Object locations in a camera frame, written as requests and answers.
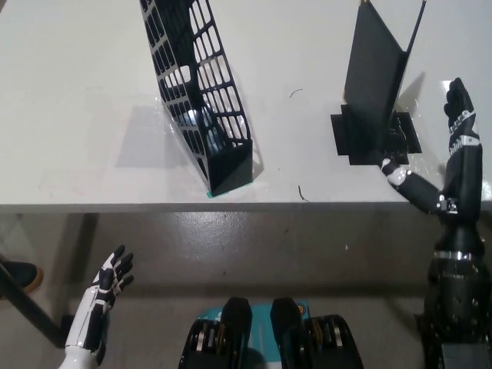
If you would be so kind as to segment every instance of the robotic hand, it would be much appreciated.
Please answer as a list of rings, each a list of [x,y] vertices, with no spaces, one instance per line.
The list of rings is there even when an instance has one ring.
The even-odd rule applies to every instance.
[[[102,265],[91,286],[85,290],[65,344],[65,360],[60,369],[92,369],[101,365],[106,351],[109,311],[116,297],[133,281],[133,254],[120,260],[120,246]]]
[[[444,111],[450,130],[450,158],[442,191],[391,158],[384,158],[381,169],[390,184],[420,210],[440,215],[445,224],[475,225],[480,215],[482,145],[474,106],[459,78],[450,84]]]

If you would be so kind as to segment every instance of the black mesh basket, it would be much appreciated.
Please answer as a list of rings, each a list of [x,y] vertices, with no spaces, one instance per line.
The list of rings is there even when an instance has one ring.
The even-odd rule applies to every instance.
[[[162,101],[212,195],[252,181],[253,141],[208,0],[140,0]]]

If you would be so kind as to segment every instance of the black shoe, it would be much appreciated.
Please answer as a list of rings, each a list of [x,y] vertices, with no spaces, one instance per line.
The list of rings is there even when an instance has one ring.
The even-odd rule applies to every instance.
[[[43,270],[34,264],[17,261],[0,261],[0,264],[26,294],[33,292],[43,282]]]

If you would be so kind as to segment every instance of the robotic arm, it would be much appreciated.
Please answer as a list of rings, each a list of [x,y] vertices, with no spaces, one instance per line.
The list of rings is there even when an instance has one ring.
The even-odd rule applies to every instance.
[[[109,311],[116,297],[133,281],[133,254],[121,259],[120,246],[102,265],[91,286],[85,290],[65,344],[65,360],[60,369],[92,369],[101,365],[106,351]]]
[[[477,230],[482,190],[482,145],[476,114],[463,82],[451,82],[444,111],[450,158],[442,191],[391,158],[381,169],[411,204],[437,214],[443,234],[430,263],[424,313],[417,317],[426,367],[490,368],[492,278]]]
[[[474,106],[459,78],[450,84],[444,111],[450,131],[450,158],[442,191],[391,158],[383,160],[381,170],[390,185],[423,212],[438,214],[446,222],[475,224],[480,215],[482,145]]]

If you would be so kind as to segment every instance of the black mechanical component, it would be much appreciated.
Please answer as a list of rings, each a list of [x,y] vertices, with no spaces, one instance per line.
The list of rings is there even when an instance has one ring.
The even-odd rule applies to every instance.
[[[408,113],[395,111],[405,69],[424,13],[402,50],[370,0],[361,0],[345,82],[341,115],[332,115],[337,151],[351,165],[380,165],[381,156],[408,164],[421,146]]]
[[[450,84],[444,110],[450,158],[442,191],[390,158],[381,168],[402,196],[425,213],[437,214],[443,226],[428,271],[424,313],[417,317],[427,367],[492,368],[492,278],[477,230],[482,145],[474,106],[459,78]]]
[[[208,0],[140,0],[163,105],[212,195],[253,180],[253,141]]]
[[[271,323],[281,353],[282,369],[362,369],[347,322],[339,315],[302,321],[291,298],[276,299]]]
[[[251,307],[244,298],[230,298],[221,321],[198,319],[191,327],[178,369],[237,369],[248,349]]]

